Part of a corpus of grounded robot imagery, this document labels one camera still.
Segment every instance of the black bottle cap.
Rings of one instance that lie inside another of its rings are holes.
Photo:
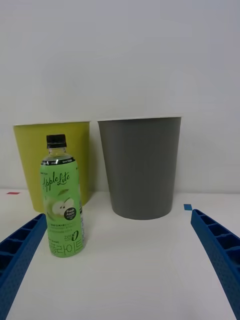
[[[47,149],[64,148],[66,146],[65,134],[51,134],[46,136]]]

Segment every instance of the green apple illustration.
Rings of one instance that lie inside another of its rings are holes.
[[[63,200],[56,201],[51,197],[45,197],[44,208],[45,212],[51,220],[55,218],[64,218],[64,213],[67,209],[74,207],[74,200],[71,197],[67,197],[65,194],[61,196]]]
[[[67,198],[65,201],[55,202],[52,206],[52,212],[55,215],[64,216],[64,213],[67,209],[72,208],[74,206],[74,200],[72,198]]]

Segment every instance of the white table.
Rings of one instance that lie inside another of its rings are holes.
[[[27,191],[7,191],[0,240],[37,215]],[[240,235],[237,194],[179,193],[170,214],[138,221],[116,215],[109,193],[96,192],[83,208],[84,250],[54,257],[46,233],[7,320],[234,320],[184,204]]]

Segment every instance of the bottle neck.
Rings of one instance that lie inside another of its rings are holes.
[[[51,157],[62,156],[66,153],[66,148],[49,148],[48,152]]]

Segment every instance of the blue tape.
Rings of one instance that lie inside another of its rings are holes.
[[[184,204],[184,210],[192,211],[193,210],[192,205],[191,204]]]

